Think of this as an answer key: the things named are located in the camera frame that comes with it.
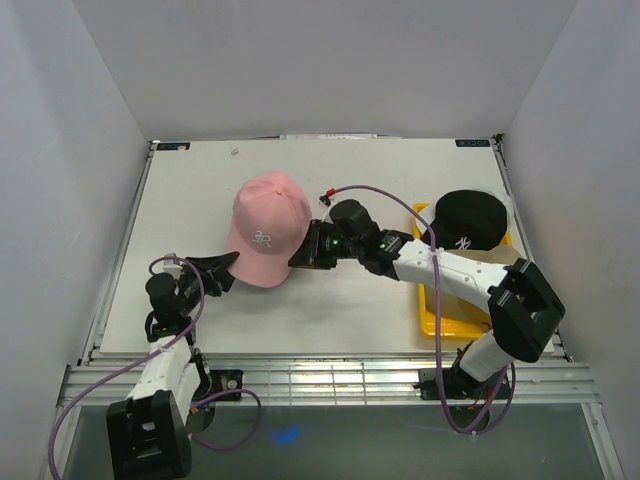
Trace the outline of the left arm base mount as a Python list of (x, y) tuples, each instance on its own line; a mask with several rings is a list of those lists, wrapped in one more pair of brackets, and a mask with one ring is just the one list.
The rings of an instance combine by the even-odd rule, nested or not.
[[(243, 387), (244, 372), (240, 369), (212, 369), (210, 371), (211, 389), (210, 394), (218, 394), (231, 390), (237, 391)], [(221, 401), (239, 401), (241, 393), (226, 394), (221, 397)]]

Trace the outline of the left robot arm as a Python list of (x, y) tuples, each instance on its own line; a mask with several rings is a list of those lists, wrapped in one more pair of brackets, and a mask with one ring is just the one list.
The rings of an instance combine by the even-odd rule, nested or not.
[(106, 413), (116, 479), (180, 479), (191, 472), (191, 403), (212, 392), (195, 322), (206, 298), (231, 289), (230, 267), (238, 257), (231, 252), (186, 258), (178, 262), (177, 275), (164, 271), (147, 280), (151, 311), (144, 330), (152, 358), (126, 398)]

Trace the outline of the pink baseball cap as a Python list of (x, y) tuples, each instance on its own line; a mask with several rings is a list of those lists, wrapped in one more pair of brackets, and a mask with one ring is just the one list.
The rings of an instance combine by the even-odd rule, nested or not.
[(229, 268), (237, 280), (273, 288), (290, 274), (291, 257), (302, 245), (312, 219), (307, 196), (282, 172), (247, 180), (237, 192), (226, 250), (238, 258)]

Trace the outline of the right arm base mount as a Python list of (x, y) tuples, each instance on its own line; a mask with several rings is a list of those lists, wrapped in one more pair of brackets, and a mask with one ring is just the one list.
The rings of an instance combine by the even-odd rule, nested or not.
[[(438, 400), (440, 389), (437, 382), (437, 370), (425, 368), (418, 371), (418, 382), (414, 385), (420, 391), (422, 400)], [(479, 398), (484, 388), (481, 384), (458, 368), (442, 370), (442, 390), (447, 399), (466, 400)]]

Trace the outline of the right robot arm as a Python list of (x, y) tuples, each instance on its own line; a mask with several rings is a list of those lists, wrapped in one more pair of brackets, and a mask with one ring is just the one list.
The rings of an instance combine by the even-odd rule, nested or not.
[(537, 362), (566, 312), (535, 263), (486, 263), (434, 249), (407, 233), (380, 228), (352, 199), (331, 208), (327, 220), (310, 222), (288, 264), (330, 270), (342, 259), (355, 259), (377, 276), (430, 286), (489, 315), (490, 331), (460, 351), (450, 368), (437, 369), (436, 384), (449, 395), (474, 397), (511, 363)]

